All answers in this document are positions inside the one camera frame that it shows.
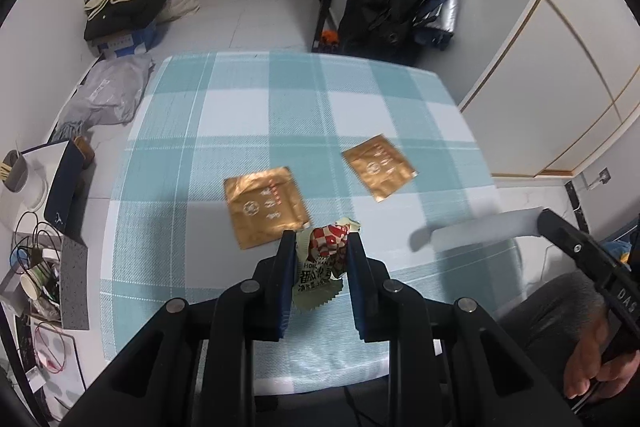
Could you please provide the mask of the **person's right hand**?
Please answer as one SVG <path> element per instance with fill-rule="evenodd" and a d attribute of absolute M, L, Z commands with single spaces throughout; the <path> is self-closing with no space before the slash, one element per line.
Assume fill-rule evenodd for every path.
<path fill-rule="evenodd" d="M 585 395 L 593 379 L 602 384 L 598 391 L 593 392 L 594 399 L 613 398 L 627 387 L 637 373 L 638 351 L 631 355 L 620 355 L 608 362 L 602 361 L 602 351 L 609 333 L 608 314 L 605 307 L 601 307 L 582 330 L 577 346 L 566 363 L 563 385 L 567 399 Z"/>

